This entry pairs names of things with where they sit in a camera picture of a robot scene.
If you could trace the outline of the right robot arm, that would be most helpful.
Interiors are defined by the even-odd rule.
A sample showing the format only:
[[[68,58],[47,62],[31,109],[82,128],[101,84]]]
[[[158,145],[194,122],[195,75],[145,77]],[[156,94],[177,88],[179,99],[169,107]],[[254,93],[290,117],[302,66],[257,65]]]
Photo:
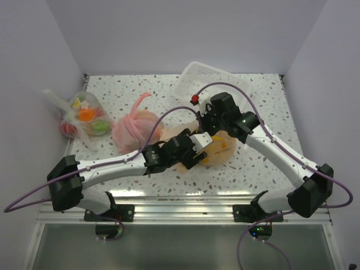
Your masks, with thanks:
[[[276,144],[280,141],[274,134],[266,134],[255,113],[241,112],[233,97],[222,92],[210,97],[200,94],[191,98],[199,105],[201,127],[210,135],[227,132],[232,138],[257,150],[275,165],[291,182],[292,186],[279,191],[265,190],[253,198],[245,214],[248,222],[263,221],[279,210],[293,210],[309,218],[332,194],[334,170],[327,164],[318,166],[304,158],[288,145],[284,153]]]

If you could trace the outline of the pink plastic bag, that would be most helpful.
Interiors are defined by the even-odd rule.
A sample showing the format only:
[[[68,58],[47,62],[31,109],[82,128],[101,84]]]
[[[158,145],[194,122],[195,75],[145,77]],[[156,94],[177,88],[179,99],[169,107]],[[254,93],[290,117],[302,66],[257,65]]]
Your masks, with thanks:
[[[133,104],[130,112],[112,125],[111,136],[119,153],[127,154],[140,149],[159,120],[153,112],[138,109],[141,102],[150,96],[148,92],[143,93]]]

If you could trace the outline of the clear plastic bag with fruit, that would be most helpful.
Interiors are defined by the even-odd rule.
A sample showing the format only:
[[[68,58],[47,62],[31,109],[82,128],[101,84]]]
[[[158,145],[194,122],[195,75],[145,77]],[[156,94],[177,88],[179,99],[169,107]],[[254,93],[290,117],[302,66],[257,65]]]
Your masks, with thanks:
[[[69,138],[78,138],[90,146],[91,137],[103,136],[111,131],[112,121],[97,97],[87,91],[63,100],[50,89],[42,91],[47,100],[62,112],[60,131]]]

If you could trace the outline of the aluminium mounting rail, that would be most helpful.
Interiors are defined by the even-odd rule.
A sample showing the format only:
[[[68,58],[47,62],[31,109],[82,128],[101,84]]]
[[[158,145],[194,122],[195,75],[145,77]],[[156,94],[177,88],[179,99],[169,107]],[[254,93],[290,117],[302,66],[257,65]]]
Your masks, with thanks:
[[[247,205],[254,196],[139,196],[115,197],[118,204],[134,205],[133,222],[128,224],[181,224],[181,225],[229,225],[244,224],[234,220],[232,207]],[[64,213],[55,212],[49,202],[40,205],[36,221],[43,224],[81,224],[85,210],[72,208]],[[284,216],[283,222],[273,225],[329,225],[329,211],[317,210],[310,218],[297,214]]]

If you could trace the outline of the orange plastic bag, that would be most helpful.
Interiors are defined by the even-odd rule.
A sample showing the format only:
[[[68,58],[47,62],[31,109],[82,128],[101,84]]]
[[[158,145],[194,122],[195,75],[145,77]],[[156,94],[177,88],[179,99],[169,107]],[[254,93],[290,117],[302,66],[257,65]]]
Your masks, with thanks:
[[[199,127],[197,120],[181,124],[172,128],[164,128],[160,133],[161,141],[169,141],[170,138],[178,135],[184,129],[196,131]],[[212,136],[213,143],[205,148],[207,157],[197,164],[197,167],[213,167],[223,165],[233,157],[237,148],[237,139],[232,138],[227,132],[220,130]]]

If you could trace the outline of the right black base bracket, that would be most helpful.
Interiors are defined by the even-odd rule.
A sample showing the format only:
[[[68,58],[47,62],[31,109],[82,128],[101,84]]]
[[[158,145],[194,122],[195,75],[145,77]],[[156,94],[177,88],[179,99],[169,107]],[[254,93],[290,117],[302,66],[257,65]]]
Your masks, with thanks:
[[[235,222],[255,223],[262,219],[277,215],[277,212],[266,213],[260,207],[247,205],[233,205],[233,218]]]

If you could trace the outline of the white plastic basket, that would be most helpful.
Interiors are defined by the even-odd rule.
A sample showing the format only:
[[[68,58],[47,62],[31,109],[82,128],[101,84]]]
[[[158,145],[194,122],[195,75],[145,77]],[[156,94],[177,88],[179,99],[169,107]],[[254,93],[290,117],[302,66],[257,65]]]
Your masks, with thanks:
[[[205,65],[200,62],[191,62],[180,75],[172,90],[173,96],[181,103],[181,105],[193,108],[199,111],[197,106],[190,103],[190,99],[202,87],[214,82],[226,82],[233,84],[243,90],[248,96],[252,92],[252,85],[243,76],[228,73],[224,70]],[[236,105],[240,111],[249,111],[250,104],[247,99],[236,89],[226,85],[214,85],[202,91],[203,94],[210,96],[218,93],[227,92],[232,95]]]

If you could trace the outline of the black base bracket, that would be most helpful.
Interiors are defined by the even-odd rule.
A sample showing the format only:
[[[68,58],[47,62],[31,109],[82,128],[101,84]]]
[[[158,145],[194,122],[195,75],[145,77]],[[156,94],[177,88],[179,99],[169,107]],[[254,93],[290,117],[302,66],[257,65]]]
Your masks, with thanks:
[[[86,222],[133,222],[135,206],[133,204],[116,204],[103,214],[94,214],[86,210],[84,221]]]
[[[233,218],[235,222],[255,223],[262,219],[277,215],[277,212],[266,213],[260,207],[247,205],[233,205]]]

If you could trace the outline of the left black base bracket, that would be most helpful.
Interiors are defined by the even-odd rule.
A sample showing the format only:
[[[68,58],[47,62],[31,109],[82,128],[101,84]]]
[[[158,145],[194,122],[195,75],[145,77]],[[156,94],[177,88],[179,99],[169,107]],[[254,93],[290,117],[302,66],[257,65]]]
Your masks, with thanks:
[[[86,222],[133,222],[135,206],[133,204],[116,204],[103,214],[94,214],[86,210],[84,221]]]

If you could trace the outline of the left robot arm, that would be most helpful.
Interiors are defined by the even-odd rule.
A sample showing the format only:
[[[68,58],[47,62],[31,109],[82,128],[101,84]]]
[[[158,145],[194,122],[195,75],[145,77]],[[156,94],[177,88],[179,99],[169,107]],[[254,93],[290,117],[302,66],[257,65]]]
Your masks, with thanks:
[[[165,143],[147,145],[122,156],[102,160],[65,156],[47,176],[53,210],[63,212],[79,207],[110,221],[117,214],[114,198],[93,186],[124,177],[162,173],[179,163],[191,169],[206,157],[204,149],[212,141],[206,132],[185,129]]]

